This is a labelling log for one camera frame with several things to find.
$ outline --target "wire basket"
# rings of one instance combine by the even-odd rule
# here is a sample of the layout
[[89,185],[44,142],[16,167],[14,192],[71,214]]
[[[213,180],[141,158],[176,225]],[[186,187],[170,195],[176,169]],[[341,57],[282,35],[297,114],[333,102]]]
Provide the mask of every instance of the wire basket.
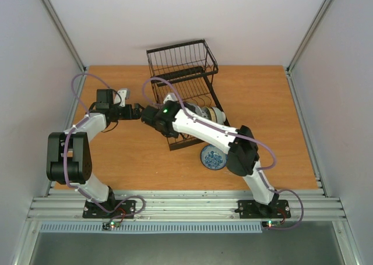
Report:
[[[219,69],[205,40],[190,41],[146,51],[152,77],[168,80],[185,102],[200,107],[217,107],[223,111],[212,86],[214,74]],[[172,92],[163,82],[152,82],[157,103],[161,104]],[[167,138],[170,150],[177,150],[203,141],[180,134],[179,138]]]

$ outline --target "blue bowl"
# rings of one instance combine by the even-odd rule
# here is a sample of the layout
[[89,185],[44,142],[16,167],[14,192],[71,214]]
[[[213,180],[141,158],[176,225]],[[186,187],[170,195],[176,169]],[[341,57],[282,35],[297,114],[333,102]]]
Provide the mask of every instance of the blue bowl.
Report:
[[200,152],[200,160],[206,168],[220,170],[227,165],[228,155],[209,144]]

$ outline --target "gray floor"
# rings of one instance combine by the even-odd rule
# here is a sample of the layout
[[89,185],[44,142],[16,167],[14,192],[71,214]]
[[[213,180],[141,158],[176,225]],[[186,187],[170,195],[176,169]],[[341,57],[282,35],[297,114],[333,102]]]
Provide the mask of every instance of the gray floor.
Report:
[[331,222],[262,234],[41,233],[31,264],[343,264]]

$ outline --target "wall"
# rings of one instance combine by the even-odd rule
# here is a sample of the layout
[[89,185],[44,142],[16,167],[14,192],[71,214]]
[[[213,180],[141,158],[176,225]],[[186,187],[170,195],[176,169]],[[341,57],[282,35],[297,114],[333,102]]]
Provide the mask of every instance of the wall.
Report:
[[78,68],[39,0],[0,0],[0,12],[0,264],[10,264],[45,193],[47,137],[64,127]]
[[373,3],[335,0],[293,72],[321,170],[373,264]]
[[288,65],[323,0],[51,0],[85,65],[205,38],[219,64]]

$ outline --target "table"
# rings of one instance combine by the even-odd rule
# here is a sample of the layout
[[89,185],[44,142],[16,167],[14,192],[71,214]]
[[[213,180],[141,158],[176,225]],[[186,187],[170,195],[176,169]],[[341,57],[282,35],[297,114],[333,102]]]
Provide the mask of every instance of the table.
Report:
[[[150,77],[148,66],[91,66],[89,73],[114,89],[129,88],[127,103],[147,105],[141,86]],[[231,126],[250,127],[255,138],[276,153],[278,164],[265,172],[276,189],[318,188],[282,66],[219,66],[213,87]],[[88,107],[96,100],[96,90],[103,88],[96,79],[86,79],[81,98]],[[150,85],[146,93],[153,97]],[[75,122],[83,114],[78,106]],[[205,145],[170,151],[166,138],[153,128],[139,120],[120,121],[113,131],[100,133],[91,141],[90,152],[93,172],[113,189],[248,189],[227,168],[211,171],[202,165],[199,154]],[[262,166],[272,162],[262,147],[259,155]],[[56,184],[55,188],[66,186]]]

